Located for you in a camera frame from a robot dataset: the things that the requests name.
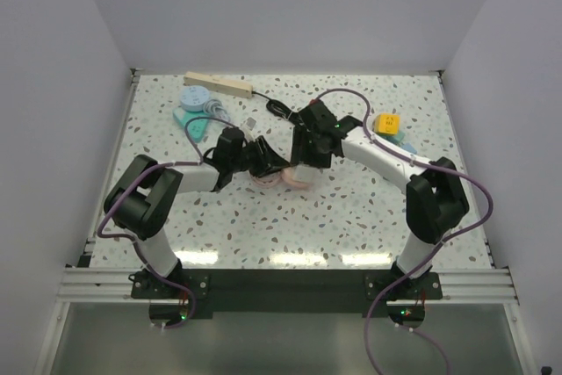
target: yellow box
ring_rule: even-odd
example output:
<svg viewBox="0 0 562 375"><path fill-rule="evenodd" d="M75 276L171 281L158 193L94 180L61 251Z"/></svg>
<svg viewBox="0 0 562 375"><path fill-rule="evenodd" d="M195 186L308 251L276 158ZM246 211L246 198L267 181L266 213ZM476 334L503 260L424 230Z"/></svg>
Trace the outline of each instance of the yellow box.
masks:
<svg viewBox="0 0 562 375"><path fill-rule="evenodd" d="M398 133L400 116L397 114L381 113L375 118L373 130L376 133L395 135Z"/></svg>

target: white enclosure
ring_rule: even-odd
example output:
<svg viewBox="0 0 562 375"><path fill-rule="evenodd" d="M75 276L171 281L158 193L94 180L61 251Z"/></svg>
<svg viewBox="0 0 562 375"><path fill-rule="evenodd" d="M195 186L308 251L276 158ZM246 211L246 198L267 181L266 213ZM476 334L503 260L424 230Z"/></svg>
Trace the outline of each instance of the white enclosure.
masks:
<svg viewBox="0 0 562 375"><path fill-rule="evenodd" d="M32 373L65 263L90 230L129 69L445 69L486 226L540 365L562 367L557 275L561 0L0 0L0 371Z"/></svg>

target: speckled tabletop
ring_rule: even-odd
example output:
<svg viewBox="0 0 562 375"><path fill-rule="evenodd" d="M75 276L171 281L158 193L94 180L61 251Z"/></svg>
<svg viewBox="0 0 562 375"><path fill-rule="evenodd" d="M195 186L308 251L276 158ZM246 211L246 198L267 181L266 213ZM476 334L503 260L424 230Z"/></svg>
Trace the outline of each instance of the speckled tabletop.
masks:
<svg viewBox="0 0 562 375"><path fill-rule="evenodd" d="M436 76L224 76L244 79L254 89L294 110L326 89L347 87L364 93L375 113L396 112L400 127L420 155L443 155L463 168ZM182 76L142 76L127 119L112 182L137 154L158 161L195 160L182 128L172 119L183 88ZM234 123L247 117L255 134L289 158L292 124L265 110L265 100L212 93ZM361 118L364 104L347 93L324 98L336 116ZM199 144L214 146L221 124L207 127ZM464 223L476 220L471 211ZM405 199L398 188L363 165L336 158L312 188L286 184L262 189L237 174L220 193L178 195L165 226L184 267L214 268L388 268L402 251L408 228ZM107 232L117 232L113 226ZM436 269L490 268L481 229L450 242L434 259ZM133 268L141 262L129 242L97 239L90 267Z"/></svg>

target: purple cable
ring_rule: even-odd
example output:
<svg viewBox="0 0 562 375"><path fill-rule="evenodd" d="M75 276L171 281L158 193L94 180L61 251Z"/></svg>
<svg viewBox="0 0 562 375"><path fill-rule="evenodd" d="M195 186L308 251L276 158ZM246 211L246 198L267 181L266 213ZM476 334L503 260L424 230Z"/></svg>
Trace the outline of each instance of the purple cable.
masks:
<svg viewBox="0 0 562 375"><path fill-rule="evenodd" d="M324 97L325 95L327 95L331 92L337 92L337 91L348 92L350 94L354 94L354 95L360 97L365 102L365 104L367 105L367 112L365 113L365 115L363 117L363 131L364 131L367 139L369 139L369 141L371 141L377 147L383 149L384 151L386 151L390 155L393 155L397 158L400 158L401 160L403 160L405 162L411 162L412 164L415 164L416 166L422 167L424 169L432 169L432 170L435 170L435 171L441 171L442 173L448 173L450 175L461 177L464 180L467 180L468 182L472 183L473 185L475 185L476 187L478 187L480 189L480 191L486 197L486 200L487 200L487 203L488 203L488 209L487 209L484 217L482 217L480 220L476 221L475 223L472 223L470 226L465 227L463 229L460 229L457 232L455 232L453 234L450 234L449 236L444 237L442 239L442 241L440 243L438 243L435 246L435 248L418 265L416 265L411 271L407 272L406 274L404 274L402 277L400 277L399 279L397 279L393 283L389 284L372 301L371 306L369 307L369 311L367 312L366 319L365 319L363 339L364 339L365 350L367 352L367 357L371 361L372 367L375 369L375 371L379 375L384 375L382 368L380 367L380 365L378 364L377 360L375 359L375 357L373 356L373 354L371 352L371 342L369 340L369 324L371 323L371 316L372 316L373 311L375 310L375 307L377 306L379 301L389 291L391 291L394 287L396 287L397 285L399 285L403 281L407 280L411 275L416 273L426 263L431 261L431 259L433 259L433 257L437 254L437 252L439 252L439 250L441 250L441 248L443 247L443 245L446 242L454 239L457 236L460 236L461 234L469 232L469 231L473 230L474 228L483 225L486 221L488 221L490 219L490 217L492 216L492 212L494 211L494 200L492 199L492 195L490 194L488 189L483 184L481 184L476 179L466 175L465 173L461 173L460 171L456 171L456 170L453 170L453 169L446 169L446 168L443 168L443 167L435 166L433 164L427 164L425 162L418 162L417 160L410 160L410 157L408 157L407 155L402 155L402 154L394 151L392 148L389 148L384 143L380 142L377 139L377 136L375 136L374 138L371 137L371 132L369 131L369 127L367 126L367 119L369 118L369 115L370 115L370 112L371 112L371 104L369 103L369 100L367 99L367 97L364 96L363 94L361 94L360 92L357 92L355 90L351 90L349 88L334 88L334 89L326 90L326 91L322 92L316 99L320 99L320 98ZM449 358L447 357L447 355L445 354L445 352L443 350L443 347L441 347L435 340L431 339L429 336L427 336L427 335L425 335L425 334L423 334L419 331L414 330L414 333L416 333L417 335L419 335L422 338L425 338L426 340L431 342L434 346L436 346L436 348L439 350L439 352L441 353L441 355L443 356L443 359L445 361L445 365L446 365L446 368L447 368L447 375L450 375L451 374L451 364L450 364Z"/></svg>
<svg viewBox="0 0 562 375"><path fill-rule="evenodd" d="M158 279L160 282L162 282L166 285L169 285L169 286L174 287L178 290L186 292L189 295L189 297L191 298L191 309L190 309L190 312L188 313L187 317L185 318L185 320L181 320L180 322L178 322L176 324L166 326L165 327L166 329L181 327L182 325L184 325L186 323L187 320L189 320L195 314L195 307L196 307L196 303L197 303L197 301L195 299L195 295L193 294L193 292L190 289L188 289L184 285L179 285L177 283L169 281L166 278L164 278L163 276L161 276L160 274L158 274L156 272L156 270L152 267L152 265L150 265L148 263L145 256L142 254L142 251L139 248L139 245L137 243L137 239L134 236L132 236L130 234L126 234L126 233L123 233L123 234L104 234L103 232L104 232L104 228L105 228L105 226L107 226L107 223L109 222L109 220L113 217L115 212L117 212L117 210L119 209L121 204L123 204L123 201L125 201L125 199L131 194L131 192L134 191L137 188L137 186L139 186L139 184L141 184L142 180L144 180L144 178L146 176L148 176L150 173L152 173L153 171L157 171L159 169L165 169L165 168L168 168L168 167L199 166L199 165L201 165L201 163L203 162L203 155L201 154L201 151L199 150L198 145L193 141L193 139L191 138L191 136L190 136L190 134L187 130L187 127L189 126L189 124L191 122L193 122L195 120L201 120L201 119L217 120L221 123L224 123L225 125L234 126L232 123L226 122L223 119L212 118L212 117L207 117L207 116L199 116L199 117L188 120L185 123L184 131L185 131L185 134L187 135L187 140L190 142L190 144L193 146L193 148L195 148L195 151L197 152L197 154L199 156L199 161L198 162L164 162L164 163L161 163L161 164L155 164L154 166L149 167L148 169L144 170L136 179L133 180L133 182L129 185L129 187L127 187L125 189L125 191L119 196L117 201L115 201L115 204L113 204L113 206L110 208L110 210L107 212L107 214L103 217L102 221L99 223L99 227L97 228L97 231L96 231L97 236L100 237L101 239L128 239L129 241L131 241L133 243L134 251L136 252L140 261L146 266L147 270L150 271L150 273L153 276L155 276L156 279Z"/></svg>

